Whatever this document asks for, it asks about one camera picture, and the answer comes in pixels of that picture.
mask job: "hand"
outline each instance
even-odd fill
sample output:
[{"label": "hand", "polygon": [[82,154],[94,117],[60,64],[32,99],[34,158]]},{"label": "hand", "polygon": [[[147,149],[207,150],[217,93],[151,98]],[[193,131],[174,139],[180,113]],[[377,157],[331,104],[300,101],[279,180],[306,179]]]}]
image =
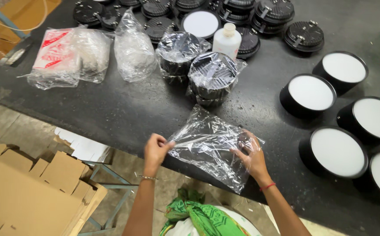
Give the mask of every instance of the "hand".
[{"label": "hand", "polygon": [[159,167],[165,159],[166,153],[173,148],[175,142],[166,142],[166,139],[159,134],[152,134],[145,146],[145,168],[143,175],[146,177],[156,177]]},{"label": "hand", "polygon": [[260,143],[258,143],[257,137],[246,129],[243,129],[243,131],[248,139],[245,142],[240,142],[239,146],[247,152],[248,155],[245,155],[239,149],[230,149],[230,151],[241,159],[248,172],[254,177],[260,187],[273,183],[267,172],[264,153],[260,147]]}]

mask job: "concrete floor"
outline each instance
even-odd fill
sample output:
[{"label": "concrete floor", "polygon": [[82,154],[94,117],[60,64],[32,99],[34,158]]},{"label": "concrete floor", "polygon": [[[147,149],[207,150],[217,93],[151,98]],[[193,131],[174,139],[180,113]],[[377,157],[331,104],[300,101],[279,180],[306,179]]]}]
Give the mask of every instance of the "concrete floor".
[{"label": "concrete floor", "polygon": [[[55,126],[0,106],[0,143],[15,144],[19,146],[22,151],[32,157],[37,157],[48,149],[52,152],[55,152],[56,150],[69,150],[66,146],[53,141],[54,129]],[[139,174],[142,172],[143,160],[134,155],[115,150],[113,165],[111,168],[130,183],[138,184],[139,178],[135,177],[135,172]],[[237,212],[249,219],[263,236],[280,235],[277,231],[276,223],[274,222],[270,208],[266,205],[247,200],[243,197],[223,191],[201,181],[189,179],[182,174],[166,168],[160,169],[158,178],[160,180],[156,183],[153,213],[154,236],[159,234],[161,228],[166,222],[166,218],[163,216],[166,205],[168,205],[170,201],[177,196],[177,189],[183,184],[186,184],[199,192],[210,192],[211,195],[220,203],[233,207]],[[95,176],[95,180],[99,182],[115,182],[113,177],[104,171],[99,171]],[[106,219],[109,217],[111,211],[117,205],[124,192],[124,190],[109,190],[108,195],[93,213],[93,218],[100,224],[105,223]],[[133,205],[134,198],[135,194],[130,196],[127,201],[124,202],[119,213],[114,219],[113,226],[115,226],[116,229],[111,233],[106,233],[105,235],[121,235]],[[323,226],[314,224],[310,221],[302,221],[313,236],[344,235]],[[94,230],[96,229],[93,225],[87,222],[82,229],[82,232]]]}]

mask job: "silver bangle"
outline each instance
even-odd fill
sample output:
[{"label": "silver bangle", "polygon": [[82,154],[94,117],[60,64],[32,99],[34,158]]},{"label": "silver bangle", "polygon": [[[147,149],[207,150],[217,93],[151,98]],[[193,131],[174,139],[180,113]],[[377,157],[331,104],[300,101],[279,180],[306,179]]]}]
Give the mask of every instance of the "silver bangle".
[{"label": "silver bangle", "polygon": [[143,178],[143,179],[151,179],[151,180],[158,180],[157,178],[152,178],[152,177],[147,177],[147,176],[143,176],[143,175],[138,175],[140,178]]}]

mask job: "green patterned cloth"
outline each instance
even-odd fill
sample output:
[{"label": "green patterned cloth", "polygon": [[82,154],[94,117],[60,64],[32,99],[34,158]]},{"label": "green patterned cloth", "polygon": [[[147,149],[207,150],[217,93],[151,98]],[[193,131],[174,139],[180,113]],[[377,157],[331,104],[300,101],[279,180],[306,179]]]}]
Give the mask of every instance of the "green patterned cloth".
[{"label": "green patterned cloth", "polygon": [[195,190],[178,189],[176,197],[167,207],[165,223],[159,236],[165,236],[179,220],[188,217],[200,236],[250,236],[228,214],[212,205],[203,204],[205,196]]}]

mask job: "wrist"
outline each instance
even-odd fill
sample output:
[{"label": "wrist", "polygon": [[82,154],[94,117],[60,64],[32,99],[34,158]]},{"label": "wrist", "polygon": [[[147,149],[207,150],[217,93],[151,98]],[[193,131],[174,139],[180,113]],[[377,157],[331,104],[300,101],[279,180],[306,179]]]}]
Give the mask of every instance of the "wrist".
[{"label": "wrist", "polygon": [[263,187],[266,187],[273,182],[273,180],[271,179],[270,175],[257,175],[257,176],[254,176],[254,179],[256,180],[257,184],[263,188]]},{"label": "wrist", "polygon": [[145,167],[143,169],[142,175],[146,176],[146,177],[156,178],[157,172],[158,172],[158,168],[153,168],[153,167],[147,168],[147,167]]}]

